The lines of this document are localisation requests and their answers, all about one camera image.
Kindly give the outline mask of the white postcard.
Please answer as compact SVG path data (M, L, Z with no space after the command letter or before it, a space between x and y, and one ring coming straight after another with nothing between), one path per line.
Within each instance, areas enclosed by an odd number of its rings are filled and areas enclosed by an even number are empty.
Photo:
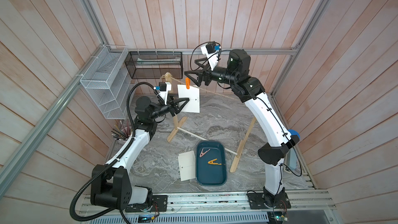
M179 171L181 181L195 178L196 160L194 151L180 153L178 155Z
M186 85L177 85L177 89L179 98L189 98L189 102L182 108L182 112L200 113L200 89L193 86L187 89Z

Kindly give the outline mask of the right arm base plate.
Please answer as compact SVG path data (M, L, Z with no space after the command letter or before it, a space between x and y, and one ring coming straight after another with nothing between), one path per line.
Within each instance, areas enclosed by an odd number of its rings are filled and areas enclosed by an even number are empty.
M277 196L268 193L248 191L246 193L251 209L289 209L291 208L288 195L282 191Z

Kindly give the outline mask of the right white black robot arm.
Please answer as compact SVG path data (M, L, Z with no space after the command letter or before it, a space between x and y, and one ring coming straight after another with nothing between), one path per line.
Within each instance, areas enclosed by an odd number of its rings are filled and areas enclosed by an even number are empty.
M267 138L267 143L258 150L260 159L265 163L263 201L265 206L275 207L278 202L287 199L282 167L285 155L300 141L300 136L284 126L272 108L262 83L250 76L251 57L245 50L229 50L227 67L218 65L222 49L217 43L203 44L201 51L205 58L195 60L198 69L184 74L197 86L208 86L211 82L229 85L253 113Z

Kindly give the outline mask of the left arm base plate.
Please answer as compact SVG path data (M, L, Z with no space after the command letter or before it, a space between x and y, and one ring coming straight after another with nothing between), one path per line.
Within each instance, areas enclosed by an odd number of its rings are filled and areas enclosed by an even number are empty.
M127 213L151 214L156 211L165 212L167 210L168 195L153 195L148 204L132 204L124 211Z

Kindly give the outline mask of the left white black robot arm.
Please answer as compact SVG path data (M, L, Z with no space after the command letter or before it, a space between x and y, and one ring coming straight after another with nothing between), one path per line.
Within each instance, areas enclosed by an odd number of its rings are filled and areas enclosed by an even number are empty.
M90 201L92 205L124 210L130 205L151 206L151 190L148 187L132 186L130 169L153 138L158 123L156 119L170 113L180 113L190 101L188 97L158 104L143 96L136 101L134 131L122 148L105 165L97 165L92 172Z

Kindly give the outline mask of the dark orange clothespin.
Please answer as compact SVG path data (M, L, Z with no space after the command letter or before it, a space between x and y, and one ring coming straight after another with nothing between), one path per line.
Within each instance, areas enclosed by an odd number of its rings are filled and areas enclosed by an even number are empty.
M190 79L189 78L185 78L185 85L186 85L186 89L189 90L190 89Z

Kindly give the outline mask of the pink clothespin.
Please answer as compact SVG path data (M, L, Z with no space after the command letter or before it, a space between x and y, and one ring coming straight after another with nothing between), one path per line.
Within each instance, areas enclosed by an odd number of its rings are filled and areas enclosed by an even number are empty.
M210 148L203 148L200 152L199 157L202 158L203 156L205 156L208 152L210 151Z

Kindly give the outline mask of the yellow orange clothespin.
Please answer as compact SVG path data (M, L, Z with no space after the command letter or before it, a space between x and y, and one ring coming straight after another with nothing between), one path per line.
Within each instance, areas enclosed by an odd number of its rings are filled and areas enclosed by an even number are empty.
M212 160L208 161L208 164L210 164L210 165L218 165L218 166L222 165L221 163L217 162L217 159L212 159Z

